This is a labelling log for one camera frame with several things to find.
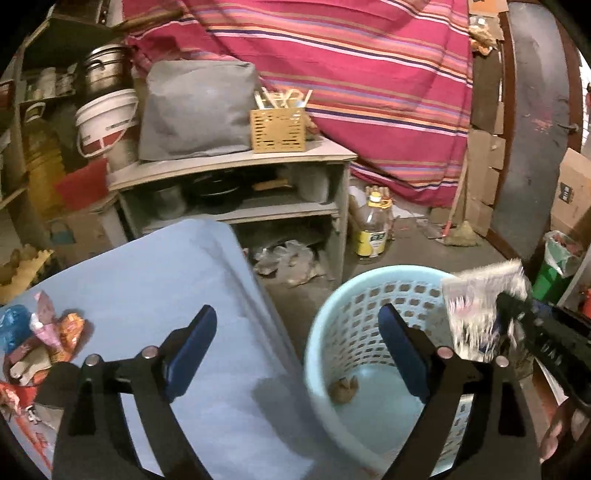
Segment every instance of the blue wrapper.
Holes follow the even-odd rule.
[[[0,348],[10,355],[33,333],[29,327],[31,312],[24,305],[8,307],[0,319]]]

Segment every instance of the light blue plastic basket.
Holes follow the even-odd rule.
[[[452,346],[440,287],[442,278],[452,276],[415,265],[377,268],[337,289],[312,325],[304,366],[312,406],[333,440],[377,475],[390,467],[423,410],[379,334],[379,309],[392,303],[435,346]],[[328,386],[352,375],[359,380],[359,391],[351,402],[333,404]],[[462,397],[433,475],[452,466],[471,405],[471,395]]]

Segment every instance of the basket bottom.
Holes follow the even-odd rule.
[[[363,445],[379,456],[394,460],[423,411],[423,403],[411,395],[398,368],[360,365],[359,390],[351,402],[335,405],[340,421]]]

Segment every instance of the blue tablecloth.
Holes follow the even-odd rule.
[[[75,265],[12,303],[34,311],[41,289],[58,313],[79,310],[93,325],[78,365],[90,353],[132,357],[187,326],[202,305],[214,307],[216,337],[173,410],[215,480],[366,478],[314,417],[283,324],[227,225],[185,220]],[[161,473],[133,398],[123,395],[123,403],[142,466]]]

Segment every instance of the green trash can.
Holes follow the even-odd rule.
[[[560,297],[569,286],[571,278],[561,277],[555,269],[546,262],[543,262],[540,272],[535,279],[532,295],[539,301],[558,303]]]

